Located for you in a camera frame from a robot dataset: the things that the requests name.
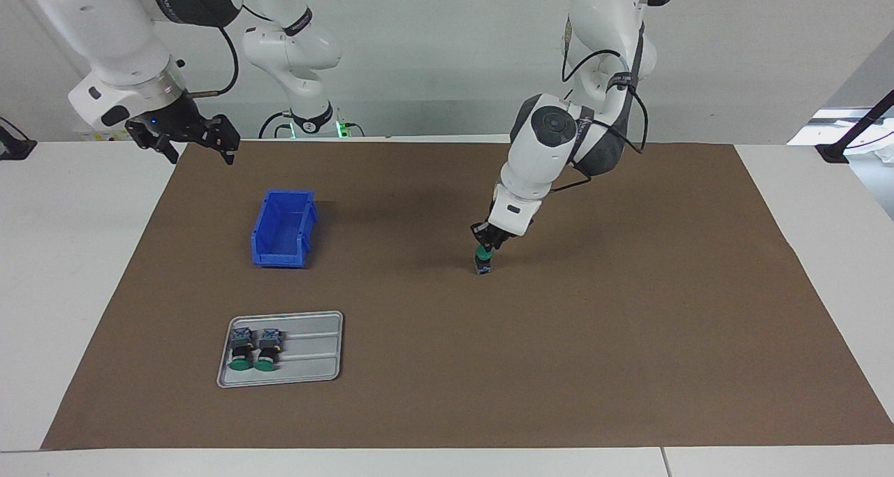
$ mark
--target white tabletop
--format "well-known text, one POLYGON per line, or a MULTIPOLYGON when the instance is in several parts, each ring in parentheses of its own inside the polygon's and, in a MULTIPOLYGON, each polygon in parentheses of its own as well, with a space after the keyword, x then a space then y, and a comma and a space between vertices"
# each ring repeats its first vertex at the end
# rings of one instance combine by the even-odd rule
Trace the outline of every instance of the white tabletop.
MULTIPOLYGON (((811 148, 738 152, 891 416, 894 222, 847 166, 811 148)), ((263 461, 304 475, 664 477, 665 457, 674 477, 892 474, 894 446, 33 453, 172 171, 130 142, 44 143, 0 163, 0 451, 24 451, 0 455, 0 475, 245 474, 263 461)))

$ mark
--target silver rectangular tray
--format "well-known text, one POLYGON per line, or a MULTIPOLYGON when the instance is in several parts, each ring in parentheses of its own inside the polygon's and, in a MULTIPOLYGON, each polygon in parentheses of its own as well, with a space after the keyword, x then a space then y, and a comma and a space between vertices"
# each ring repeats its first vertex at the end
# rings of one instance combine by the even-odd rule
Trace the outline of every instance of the silver rectangular tray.
MULTIPOLYGON (((335 379, 342 362, 342 322, 344 315, 339 311, 233 318, 223 343, 217 385, 221 388, 241 388, 335 379), (251 328, 255 337, 264 328, 282 331, 282 352, 275 371, 262 372, 254 368, 233 371, 228 367, 230 331, 242 327, 251 328)), ((259 353, 260 350, 253 352, 253 363, 259 353)))

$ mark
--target brown mat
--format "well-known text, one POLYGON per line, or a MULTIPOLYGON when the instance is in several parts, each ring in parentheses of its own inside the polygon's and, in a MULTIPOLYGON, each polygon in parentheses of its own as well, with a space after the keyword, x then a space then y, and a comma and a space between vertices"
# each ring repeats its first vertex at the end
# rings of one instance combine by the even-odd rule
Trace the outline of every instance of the brown mat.
POLYGON ((506 150, 246 143, 227 168, 191 148, 44 448, 894 443, 732 147, 626 155, 476 277, 506 150), (308 270, 251 264, 268 188, 316 190, 308 270), (326 309, 336 381, 215 385, 230 318, 326 309))

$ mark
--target blue container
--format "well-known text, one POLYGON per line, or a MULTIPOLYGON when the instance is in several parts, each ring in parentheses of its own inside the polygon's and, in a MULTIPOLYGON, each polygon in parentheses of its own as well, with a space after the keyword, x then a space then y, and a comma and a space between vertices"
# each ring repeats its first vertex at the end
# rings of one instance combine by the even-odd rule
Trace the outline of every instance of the blue container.
POLYGON ((313 191, 268 191, 251 233, 255 265, 304 267, 314 223, 313 191))

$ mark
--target round black joint cap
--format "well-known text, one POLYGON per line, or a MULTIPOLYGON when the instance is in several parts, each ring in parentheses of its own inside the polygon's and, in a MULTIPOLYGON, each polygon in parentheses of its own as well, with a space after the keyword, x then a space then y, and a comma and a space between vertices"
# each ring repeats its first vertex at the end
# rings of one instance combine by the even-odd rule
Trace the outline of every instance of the round black joint cap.
POLYGON ((531 115, 531 128, 537 140, 547 147, 558 147, 574 140, 578 124, 571 114, 558 107, 542 107, 531 115))

